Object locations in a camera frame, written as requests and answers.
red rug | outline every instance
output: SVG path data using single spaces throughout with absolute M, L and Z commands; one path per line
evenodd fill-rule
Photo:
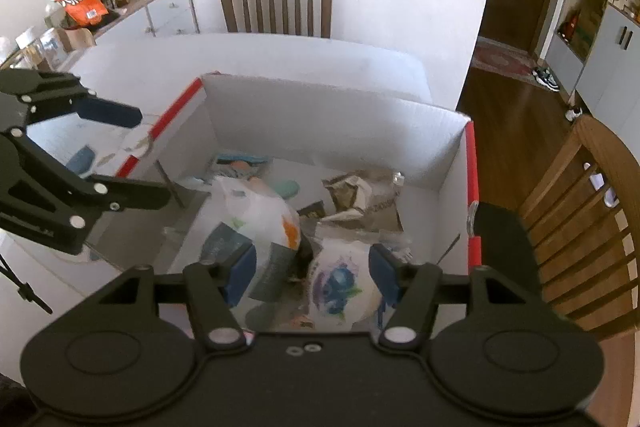
M 529 57 L 526 51 L 512 48 L 501 42 L 478 37 L 471 67 L 515 78 L 545 89 L 531 74 L 531 70 L 536 67 L 536 61 Z

orange bag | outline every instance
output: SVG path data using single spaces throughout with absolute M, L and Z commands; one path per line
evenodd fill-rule
M 81 26 L 99 24 L 109 11 L 100 0 L 55 0 Z

metal bolt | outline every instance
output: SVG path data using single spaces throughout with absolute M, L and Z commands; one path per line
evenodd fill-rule
M 299 346 L 289 346 L 285 350 L 285 353 L 287 353 L 287 355 L 291 355 L 292 357 L 301 357 L 305 354 L 305 350 Z
M 240 331 L 234 328 L 216 328 L 209 331 L 209 340 L 214 344 L 233 344 L 240 339 Z
M 406 326 L 396 326 L 394 328 L 389 328 L 385 330 L 385 338 L 389 342 L 393 342 L 394 344 L 407 344 L 411 341 L 415 340 L 415 337 L 418 336 L 411 328 L 407 328 Z
M 107 187 L 101 183 L 97 183 L 94 185 L 94 190 L 96 192 L 98 192 L 98 194 L 106 194 L 107 192 L 109 192 L 109 190 L 107 189 Z
M 69 222 L 75 229 L 84 229 L 85 222 L 81 216 L 71 216 L 69 217 Z
M 322 351 L 322 346 L 316 343 L 305 344 L 305 351 L 308 353 L 317 353 L 318 351 Z

black handle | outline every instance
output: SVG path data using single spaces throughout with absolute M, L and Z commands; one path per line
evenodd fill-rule
M 629 47 L 629 42 L 631 42 L 631 37 L 634 36 L 633 32 L 629 32 L 629 38 L 626 40 L 626 44 L 625 44 L 625 51 L 626 49 Z

